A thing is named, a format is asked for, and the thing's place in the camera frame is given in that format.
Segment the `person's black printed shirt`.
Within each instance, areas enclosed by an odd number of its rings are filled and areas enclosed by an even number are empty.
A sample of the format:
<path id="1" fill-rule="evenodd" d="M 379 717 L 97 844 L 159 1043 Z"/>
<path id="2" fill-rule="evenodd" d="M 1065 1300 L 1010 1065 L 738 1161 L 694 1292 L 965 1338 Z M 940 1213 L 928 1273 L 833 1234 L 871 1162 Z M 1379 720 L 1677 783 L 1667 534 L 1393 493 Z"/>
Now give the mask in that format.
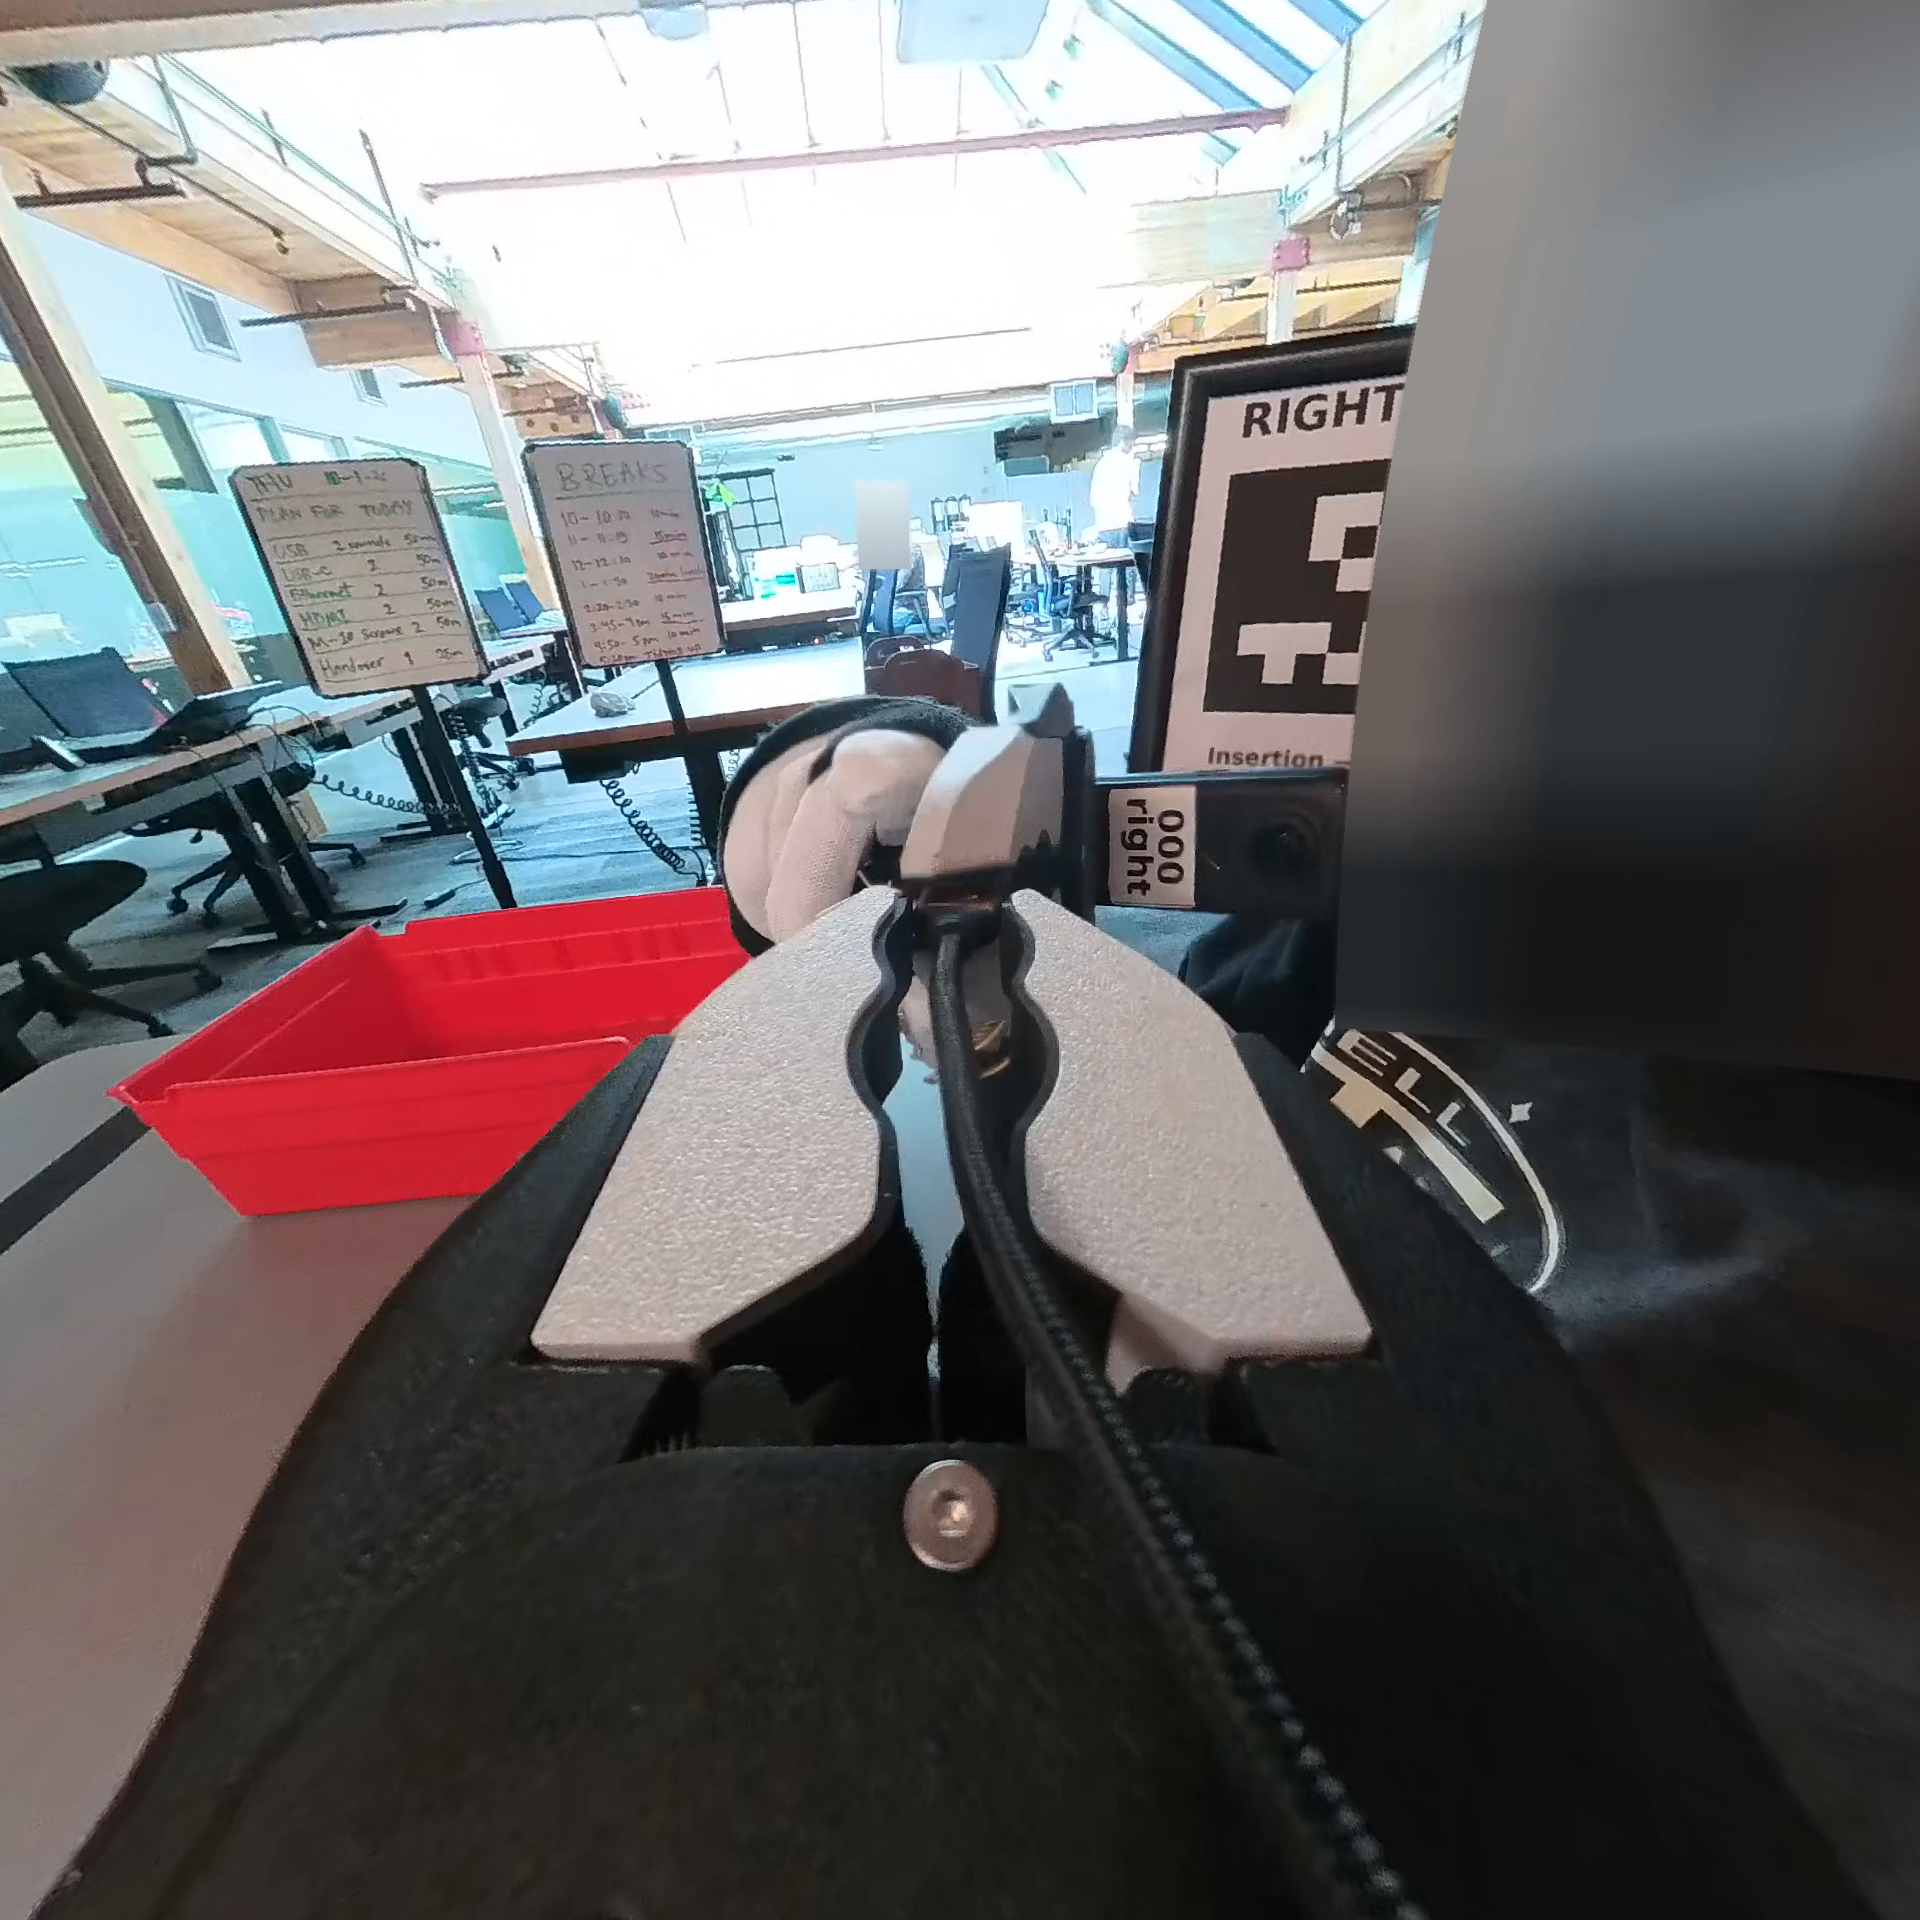
<path id="1" fill-rule="evenodd" d="M 1792 1792 L 1916 1917 L 1916 1080 L 1339 1023 L 1305 1077 L 1553 1322 Z"/>

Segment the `white ceiling projector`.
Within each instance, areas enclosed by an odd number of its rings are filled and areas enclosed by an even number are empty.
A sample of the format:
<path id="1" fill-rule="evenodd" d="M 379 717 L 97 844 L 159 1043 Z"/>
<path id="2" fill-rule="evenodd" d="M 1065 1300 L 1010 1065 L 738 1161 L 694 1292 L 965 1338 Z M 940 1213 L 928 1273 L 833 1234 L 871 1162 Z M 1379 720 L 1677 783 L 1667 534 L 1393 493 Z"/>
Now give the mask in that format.
<path id="1" fill-rule="evenodd" d="M 1051 2 L 896 2 L 901 67 L 989 67 L 1026 58 Z"/>

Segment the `black office chair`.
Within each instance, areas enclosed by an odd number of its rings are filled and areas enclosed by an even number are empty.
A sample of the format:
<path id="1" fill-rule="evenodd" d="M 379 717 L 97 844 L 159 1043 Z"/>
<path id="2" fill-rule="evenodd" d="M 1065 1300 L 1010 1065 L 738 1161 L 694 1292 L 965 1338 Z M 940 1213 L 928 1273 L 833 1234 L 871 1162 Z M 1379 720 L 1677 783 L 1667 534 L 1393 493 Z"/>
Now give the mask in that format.
<path id="1" fill-rule="evenodd" d="M 336 868 L 362 872 L 362 846 L 329 829 L 318 760 L 305 722 L 246 726 L 191 749 L 198 785 L 187 811 L 202 811 L 239 861 L 258 924 L 237 938 L 294 949 L 345 938 L 367 912 L 347 903 Z"/>
<path id="2" fill-rule="evenodd" d="M 1010 596 L 1013 553 L 1004 545 L 953 551 L 943 580 L 949 653 L 965 668 L 967 702 L 996 720 L 996 661 Z"/>
<path id="3" fill-rule="evenodd" d="M 24 1043 L 40 1017 L 73 1027 L 85 1014 L 101 1014 L 142 1028 L 150 1039 L 169 1039 L 169 1025 L 111 995 L 111 988 L 189 980 L 198 995 L 216 992 L 223 976 L 206 963 L 169 963 L 135 968 L 101 968 L 78 949 L 78 936 L 147 885 L 144 868 L 126 861 L 83 861 L 3 877 L 3 968 L 16 984 L 3 995 L 4 1070 L 20 1077 L 38 1065 Z"/>

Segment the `person's right hand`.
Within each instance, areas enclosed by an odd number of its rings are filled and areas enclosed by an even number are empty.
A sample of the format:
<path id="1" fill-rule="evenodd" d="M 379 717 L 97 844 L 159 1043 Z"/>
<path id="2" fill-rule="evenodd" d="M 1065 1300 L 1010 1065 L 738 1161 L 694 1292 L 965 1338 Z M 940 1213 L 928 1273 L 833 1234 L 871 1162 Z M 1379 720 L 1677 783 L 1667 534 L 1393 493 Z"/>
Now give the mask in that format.
<path id="1" fill-rule="evenodd" d="M 729 783 L 716 857 L 751 955 L 901 870 L 924 793 L 976 722 L 928 698 L 824 701 L 762 734 Z"/>

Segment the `black framed tag sign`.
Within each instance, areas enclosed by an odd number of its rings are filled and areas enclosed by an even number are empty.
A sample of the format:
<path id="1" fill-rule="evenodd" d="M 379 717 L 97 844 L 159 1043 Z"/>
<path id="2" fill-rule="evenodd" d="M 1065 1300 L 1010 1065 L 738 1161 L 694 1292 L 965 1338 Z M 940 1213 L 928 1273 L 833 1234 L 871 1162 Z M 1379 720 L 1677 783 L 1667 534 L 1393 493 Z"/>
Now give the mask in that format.
<path id="1" fill-rule="evenodd" d="M 1170 377 L 1133 774 L 1345 766 L 1412 325 Z"/>

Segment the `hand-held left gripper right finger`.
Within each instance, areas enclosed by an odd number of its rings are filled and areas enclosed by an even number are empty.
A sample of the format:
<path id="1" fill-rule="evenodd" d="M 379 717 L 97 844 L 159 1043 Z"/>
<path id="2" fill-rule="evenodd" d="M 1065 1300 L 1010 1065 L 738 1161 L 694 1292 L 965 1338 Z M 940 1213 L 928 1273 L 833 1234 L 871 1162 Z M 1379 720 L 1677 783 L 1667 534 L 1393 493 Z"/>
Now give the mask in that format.
<path id="1" fill-rule="evenodd" d="M 1116 1297 L 1108 1384 L 1362 1355 L 1370 1321 L 1232 1030 L 1043 895 L 1018 893 L 1014 919 L 1048 1068 L 1021 1147 L 1026 1213 Z"/>

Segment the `person's right forearm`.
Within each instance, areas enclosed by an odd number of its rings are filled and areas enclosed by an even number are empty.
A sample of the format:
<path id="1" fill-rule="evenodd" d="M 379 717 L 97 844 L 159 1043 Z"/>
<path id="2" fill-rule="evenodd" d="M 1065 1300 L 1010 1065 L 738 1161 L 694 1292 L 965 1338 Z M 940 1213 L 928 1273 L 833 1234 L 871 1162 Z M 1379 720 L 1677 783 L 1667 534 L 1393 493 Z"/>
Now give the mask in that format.
<path id="1" fill-rule="evenodd" d="M 1187 951 L 1179 979 L 1236 1035 L 1305 1068 L 1335 1017 L 1336 924 L 1224 916 Z"/>

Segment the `handwritten whiteboard on stand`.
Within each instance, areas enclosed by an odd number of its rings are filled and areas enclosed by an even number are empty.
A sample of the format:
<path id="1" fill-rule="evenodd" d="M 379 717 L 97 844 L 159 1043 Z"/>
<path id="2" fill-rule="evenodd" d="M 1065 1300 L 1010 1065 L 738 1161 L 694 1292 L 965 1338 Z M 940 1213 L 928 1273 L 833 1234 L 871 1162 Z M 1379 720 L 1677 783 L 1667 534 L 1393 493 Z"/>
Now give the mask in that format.
<path id="1" fill-rule="evenodd" d="M 697 745 L 674 668 L 725 651 L 694 453 L 676 441 L 547 441 L 522 468 L 578 661 L 653 667 L 700 835 L 719 855 L 725 777 Z"/>
<path id="2" fill-rule="evenodd" d="M 404 454 L 239 467 L 229 491 L 309 683 L 330 701 L 406 694 L 445 813 L 498 909 L 517 893 L 436 704 L 479 684 L 482 640 L 422 462 Z"/>

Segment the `wooden office desk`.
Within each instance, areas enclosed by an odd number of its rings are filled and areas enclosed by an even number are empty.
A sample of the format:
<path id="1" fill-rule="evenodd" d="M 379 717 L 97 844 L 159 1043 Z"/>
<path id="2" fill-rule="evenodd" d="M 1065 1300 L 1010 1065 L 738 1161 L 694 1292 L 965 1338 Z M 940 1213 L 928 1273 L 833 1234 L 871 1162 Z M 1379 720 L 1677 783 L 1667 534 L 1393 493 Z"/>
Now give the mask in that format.
<path id="1" fill-rule="evenodd" d="M 836 640 L 792 651 L 715 654 L 680 667 L 636 667 L 596 688 L 624 702 L 602 715 L 589 696 L 509 737 L 517 759 L 556 756 L 570 785 L 599 785 L 676 762 L 705 852 L 716 852 L 723 756 L 752 749 L 786 718 L 867 693 L 862 646 Z"/>
<path id="2" fill-rule="evenodd" d="M 324 698 L 309 688 L 294 688 L 285 698 L 271 698 L 252 711 L 246 726 L 269 722 L 302 722 L 310 749 L 357 750 L 374 740 L 396 734 L 404 747 L 408 778 L 418 805 L 440 822 L 459 817 L 448 785 L 461 769 L 454 756 L 439 752 L 422 738 L 420 702 L 402 691 L 361 694 L 357 698 Z M 114 762 L 86 765 L 77 770 L 40 769 L 4 774 L 3 826 L 4 842 L 18 842 L 35 852 L 69 855 L 128 837 L 135 829 L 179 814 L 181 802 L 192 800 L 206 788 L 197 780 L 192 749 L 183 747 L 161 755 Z M 358 909 L 365 920 L 379 924 L 400 912 L 398 905 Z M 229 938 L 221 949 L 239 952 L 288 944 L 273 938 L 239 943 L 244 933 Z"/>

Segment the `red plastic bin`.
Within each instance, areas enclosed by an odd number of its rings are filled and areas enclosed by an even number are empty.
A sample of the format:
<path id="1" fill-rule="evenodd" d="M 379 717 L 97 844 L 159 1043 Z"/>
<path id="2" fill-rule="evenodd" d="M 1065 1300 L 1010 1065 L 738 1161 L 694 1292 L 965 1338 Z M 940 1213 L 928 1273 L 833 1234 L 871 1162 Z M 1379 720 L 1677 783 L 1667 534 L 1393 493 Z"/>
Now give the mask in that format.
<path id="1" fill-rule="evenodd" d="M 746 963 L 716 885 L 365 926 L 111 1096 L 242 1217 L 476 1197 Z"/>

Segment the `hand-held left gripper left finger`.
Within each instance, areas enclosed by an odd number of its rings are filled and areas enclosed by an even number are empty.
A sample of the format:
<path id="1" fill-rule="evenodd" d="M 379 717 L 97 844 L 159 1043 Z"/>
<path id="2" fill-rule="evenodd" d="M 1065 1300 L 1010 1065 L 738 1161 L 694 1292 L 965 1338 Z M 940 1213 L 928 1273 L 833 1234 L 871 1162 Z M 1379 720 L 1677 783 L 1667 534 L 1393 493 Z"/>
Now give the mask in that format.
<path id="1" fill-rule="evenodd" d="M 703 1364 L 896 1213 L 902 901 L 867 889 L 676 1028 L 535 1325 L 552 1362 Z"/>

